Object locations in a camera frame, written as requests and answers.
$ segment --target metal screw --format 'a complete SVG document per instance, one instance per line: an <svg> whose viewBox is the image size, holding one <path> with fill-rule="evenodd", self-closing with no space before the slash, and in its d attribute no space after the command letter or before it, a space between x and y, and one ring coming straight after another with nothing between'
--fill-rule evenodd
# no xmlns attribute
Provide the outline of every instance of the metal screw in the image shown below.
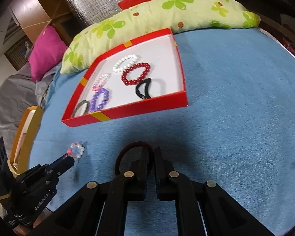
<svg viewBox="0 0 295 236"><path fill-rule="evenodd" d="M178 177L179 173L177 171L171 171L171 172L169 172L169 176L170 177Z"/></svg>
<svg viewBox="0 0 295 236"><path fill-rule="evenodd" d="M124 173L124 176L125 177L133 177L134 173L132 171L127 171L127 172Z"/></svg>
<svg viewBox="0 0 295 236"><path fill-rule="evenodd" d="M210 188L214 188L216 186L216 182L214 180L207 181L207 186Z"/></svg>
<svg viewBox="0 0 295 236"><path fill-rule="evenodd" d="M87 188L89 188L89 189L94 189L96 186L97 186L97 183L94 181L87 183Z"/></svg>

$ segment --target blue bed sheet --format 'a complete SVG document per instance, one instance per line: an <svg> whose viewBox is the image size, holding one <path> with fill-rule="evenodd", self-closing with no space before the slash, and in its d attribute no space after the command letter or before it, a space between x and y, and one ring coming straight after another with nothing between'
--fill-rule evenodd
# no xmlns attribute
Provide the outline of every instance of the blue bed sheet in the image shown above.
<svg viewBox="0 0 295 236"><path fill-rule="evenodd" d="M85 72L56 73L30 166L50 163L72 142L85 155L60 177L58 208L88 181L114 177L128 143L161 147L192 180L216 180L275 235L295 225L295 59L257 29L203 29L175 35L189 106L69 128L60 119ZM127 155L127 162L138 156ZM130 202L126 236L177 235L175 205Z"/></svg>

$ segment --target ladybug print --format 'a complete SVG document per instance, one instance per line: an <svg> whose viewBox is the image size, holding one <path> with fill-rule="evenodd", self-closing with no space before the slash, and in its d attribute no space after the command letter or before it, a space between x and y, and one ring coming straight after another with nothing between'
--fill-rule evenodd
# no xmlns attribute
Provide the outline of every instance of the ladybug print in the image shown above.
<svg viewBox="0 0 295 236"><path fill-rule="evenodd" d="M184 23L183 23L183 22L178 22L178 23L177 23L177 26L178 26L179 28L182 28L182 27L184 27Z"/></svg>

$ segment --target gray blanket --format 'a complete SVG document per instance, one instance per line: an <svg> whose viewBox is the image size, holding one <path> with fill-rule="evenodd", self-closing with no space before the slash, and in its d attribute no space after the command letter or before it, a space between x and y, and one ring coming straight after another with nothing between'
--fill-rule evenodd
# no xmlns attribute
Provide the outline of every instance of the gray blanket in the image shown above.
<svg viewBox="0 0 295 236"><path fill-rule="evenodd" d="M0 136L10 157L13 140L27 107L44 107L44 94L51 83L56 68L38 82L31 80L30 64L24 65L15 75L9 76L0 86Z"/></svg>

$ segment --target red bead bracelet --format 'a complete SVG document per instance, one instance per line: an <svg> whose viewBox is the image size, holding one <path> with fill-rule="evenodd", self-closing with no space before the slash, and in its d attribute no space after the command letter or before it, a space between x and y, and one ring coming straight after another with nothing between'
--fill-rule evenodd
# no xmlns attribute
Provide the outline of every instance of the red bead bracelet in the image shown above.
<svg viewBox="0 0 295 236"><path fill-rule="evenodd" d="M127 73L133 71L137 67L145 67L143 73L136 80L127 80L126 79ZM139 83L140 81L142 81L146 77L146 75L150 71L150 68L151 68L151 66L148 63L134 64L133 66L131 66L128 69L126 69L125 71L123 71L123 73L121 75L121 80L123 81L123 83L125 85L136 85L137 83Z"/></svg>

